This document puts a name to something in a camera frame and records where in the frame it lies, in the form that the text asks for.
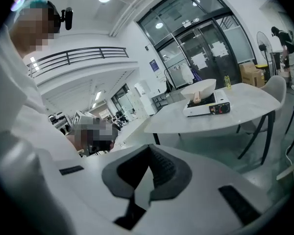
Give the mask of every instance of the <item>yellow bottle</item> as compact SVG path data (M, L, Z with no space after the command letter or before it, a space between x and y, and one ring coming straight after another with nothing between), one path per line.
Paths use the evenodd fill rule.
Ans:
M231 89L230 77L228 76L228 74L226 73L226 71L223 71L223 72L224 72L225 85L230 90Z

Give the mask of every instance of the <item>white chair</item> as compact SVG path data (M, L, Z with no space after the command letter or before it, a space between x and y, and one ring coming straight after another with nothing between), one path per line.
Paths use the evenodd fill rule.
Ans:
M286 97L285 80L281 76L273 76L269 79L266 85L263 86L261 89L267 92L268 94L270 94L271 96L273 96L275 99L277 99L281 103L280 107L277 110L275 110L275 118L273 121L276 122L281 117L282 107L285 102L285 97ZM246 123L242 123L238 126L236 133L240 131L240 128L243 128L245 132L249 134L253 134L252 139L250 140L249 144L247 145L245 150L242 152L242 154L238 157L238 159L241 159L242 156L248 151L252 143L255 141L259 132L267 131L268 124L269 124L268 118L266 118L266 116L262 116L261 118L258 118ZM263 164L266 159L268 149L269 147L265 148L261 164Z

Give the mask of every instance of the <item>white device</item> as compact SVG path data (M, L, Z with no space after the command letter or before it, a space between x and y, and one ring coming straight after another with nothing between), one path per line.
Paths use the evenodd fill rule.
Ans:
M198 104L189 100L183 109L186 117L206 114L223 114L230 111L230 101L223 90L214 91L209 97Z

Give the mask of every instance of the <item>gray floor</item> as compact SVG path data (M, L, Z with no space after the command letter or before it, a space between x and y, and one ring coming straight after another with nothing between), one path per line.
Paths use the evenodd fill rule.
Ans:
M251 135L247 135L243 131L236 134L236 127L213 133L182 134L181 137L178 134L160 134L159 140L162 145L222 162L242 174L253 184L262 188L275 203L290 192L294 185L292 176L283 182L276 181L276 176L290 165L285 157L285 150L294 139L294 120L286 136L284 136L284 132L291 118L293 106L294 92L288 89L282 117L274 124L271 145L264 165L260 165L260 161L266 141L266 132L258 135L252 147L241 160L238 160L237 157L247 145ZM152 134L144 133L144 128L147 124L148 120L125 140L126 147L155 143ZM289 157L294 163L294 148L290 152Z

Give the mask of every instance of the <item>white bowl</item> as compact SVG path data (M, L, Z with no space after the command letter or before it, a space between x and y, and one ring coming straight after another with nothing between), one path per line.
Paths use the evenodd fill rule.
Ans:
M216 80L215 79L206 79L199 82L196 82L192 85L189 85L185 89L181 91L181 94L190 100L194 99L194 93L200 92L200 98L204 99L209 97L216 88Z

